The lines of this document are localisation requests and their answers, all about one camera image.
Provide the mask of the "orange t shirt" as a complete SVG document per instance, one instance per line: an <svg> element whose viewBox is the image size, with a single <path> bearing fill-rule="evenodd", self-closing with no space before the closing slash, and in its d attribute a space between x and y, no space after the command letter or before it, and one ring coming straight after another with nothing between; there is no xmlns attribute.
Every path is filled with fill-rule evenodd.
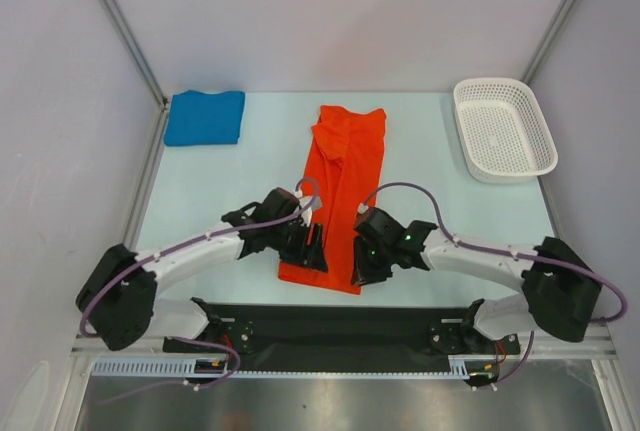
<svg viewBox="0 0 640 431"><path fill-rule="evenodd" d="M359 205L380 182L385 154L386 113L382 108L360 114L323 105L311 127L312 144L303 175L319 187L322 207L313 221L323 226L326 272L281 263L278 278L295 284L353 295L354 224Z"/></svg>

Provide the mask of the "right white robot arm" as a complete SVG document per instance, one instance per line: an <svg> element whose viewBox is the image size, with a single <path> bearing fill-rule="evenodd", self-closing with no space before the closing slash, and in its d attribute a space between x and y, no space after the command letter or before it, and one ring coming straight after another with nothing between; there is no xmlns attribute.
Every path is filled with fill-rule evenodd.
<svg viewBox="0 0 640 431"><path fill-rule="evenodd" d="M538 246L474 250L449 238L437 225L413 221L408 227L391 221L355 225L354 271L367 277L390 274L391 267L455 272L493 282L514 294L470 306L461 327L463 344L484 352L508 334L541 329L566 342L584 339L602 285L572 270L586 263L562 240L546 237Z"/></svg>

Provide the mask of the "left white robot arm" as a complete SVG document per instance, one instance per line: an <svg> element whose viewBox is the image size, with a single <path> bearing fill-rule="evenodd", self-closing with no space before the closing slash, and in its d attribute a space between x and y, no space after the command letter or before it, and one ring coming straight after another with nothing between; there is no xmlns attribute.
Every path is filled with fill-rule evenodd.
<svg viewBox="0 0 640 431"><path fill-rule="evenodd" d="M75 298L79 333L123 350L150 331L168 336L185 331L199 351L213 349L219 325L196 302L161 299L176 284L213 266L273 250L285 264L327 271L324 229L299 204L272 207L252 202L222 216L213 229L165 249L141 254L124 244L108 248Z"/></svg>

